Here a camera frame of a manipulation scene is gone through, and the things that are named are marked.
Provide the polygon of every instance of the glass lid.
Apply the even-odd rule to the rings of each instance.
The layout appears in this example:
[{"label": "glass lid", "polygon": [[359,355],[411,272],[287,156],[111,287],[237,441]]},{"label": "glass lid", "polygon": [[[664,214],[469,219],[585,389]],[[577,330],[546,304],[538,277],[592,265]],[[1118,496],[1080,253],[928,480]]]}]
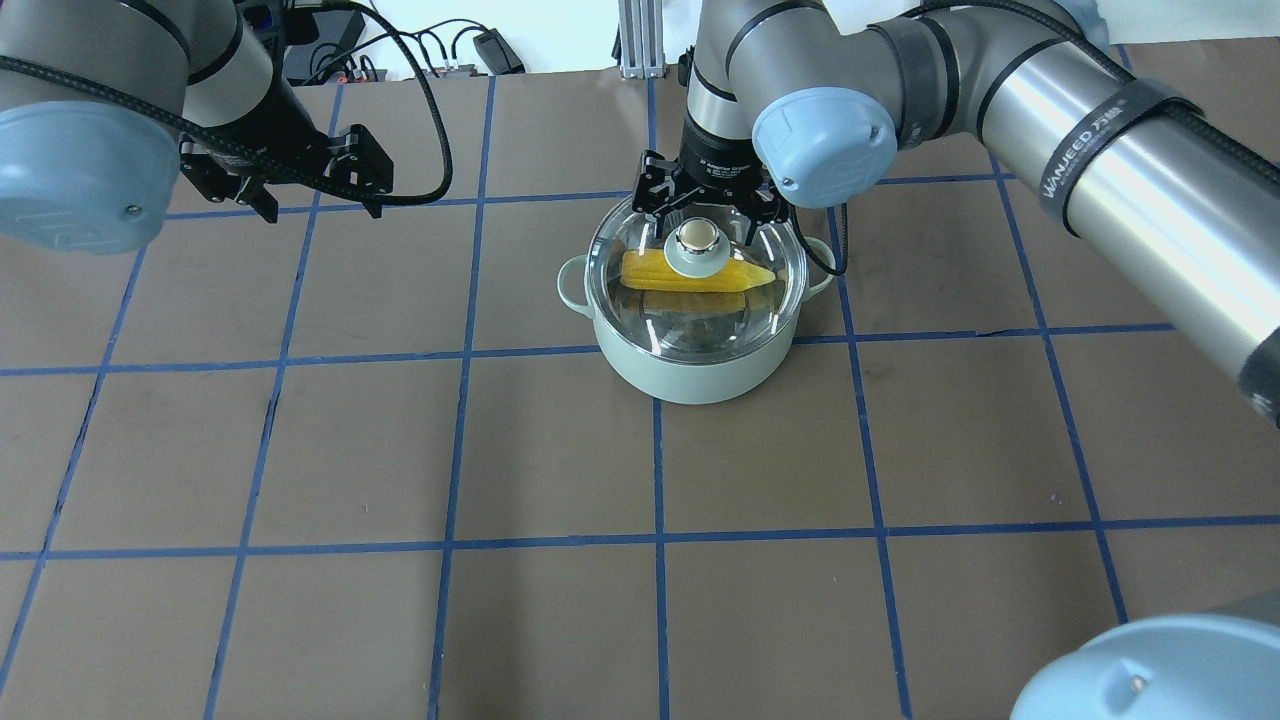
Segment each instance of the glass lid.
[{"label": "glass lid", "polygon": [[748,245],[750,227],[732,208],[690,205],[667,217],[659,237],[623,201],[591,243],[586,284],[596,313],[635,347],[673,363],[755,351],[787,332],[808,265],[790,225],[760,225]]}]

